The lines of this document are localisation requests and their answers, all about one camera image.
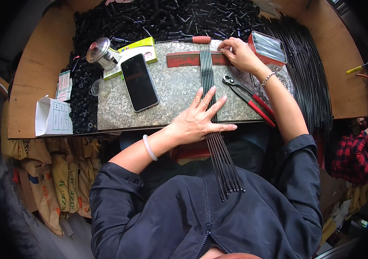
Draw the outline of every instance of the woman's left arm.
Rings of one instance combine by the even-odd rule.
[[[187,110],[178,115],[170,125],[148,137],[148,144],[156,157],[160,157],[178,145],[200,141],[208,133],[237,129],[237,126],[233,124],[215,124],[211,122],[211,118],[223,107],[227,100],[227,96],[222,96],[206,111],[208,103],[215,92],[216,87],[213,86],[201,100],[203,89],[200,88]],[[125,148],[109,162],[140,174],[152,162],[152,158],[145,149],[143,140],[140,140]]]

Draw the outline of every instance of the bracelet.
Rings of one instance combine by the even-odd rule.
[[[267,82],[267,80],[269,79],[269,77],[271,77],[272,75],[275,75],[275,74],[276,74],[275,72],[270,73],[270,74],[266,77],[266,79],[262,81],[262,83],[261,83],[260,85],[264,87],[264,86],[266,85],[266,82]]]
[[[144,141],[144,146],[148,152],[148,154],[150,155],[150,157],[154,160],[154,161],[158,161],[158,158],[154,155],[154,152],[152,151],[150,144],[148,144],[148,139],[147,139],[148,135],[144,135],[142,136],[142,140]]]

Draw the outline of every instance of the wooden table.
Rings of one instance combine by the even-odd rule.
[[[21,57],[11,91],[8,137],[34,138],[36,101],[56,94],[59,72],[68,63],[75,35],[73,12],[100,0],[67,0],[42,17]],[[324,65],[334,118],[368,116],[368,82],[345,71],[363,64],[347,28],[325,0],[272,0],[277,10],[311,30]]]

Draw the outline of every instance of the red-handled pliers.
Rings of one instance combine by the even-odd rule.
[[[243,101],[245,101],[254,111],[256,111],[270,126],[275,127],[275,123],[272,122],[271,119],[269,119],[264,112],[257,107],[254,102],[237,88],[237,86],[243,88],[246,92],[248,92],[252,98],[257,101],[257,103],[262,106],[272,118],[275,118],[272,109],[270,109],[263,101],[259,98],[256,94],[254,94],[249,88],[247,88],[242,82],[239,82],[237,80],[234,80],[231,75],[224,75],[223,76],[223,82],[228,84],[230,88],[235,92],[237,96],[242,98]]]

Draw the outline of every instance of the red plaid shirt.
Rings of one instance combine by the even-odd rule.
[[[331,165],[331,176],[355,185],[368,183],[368,135],[342,137]]]

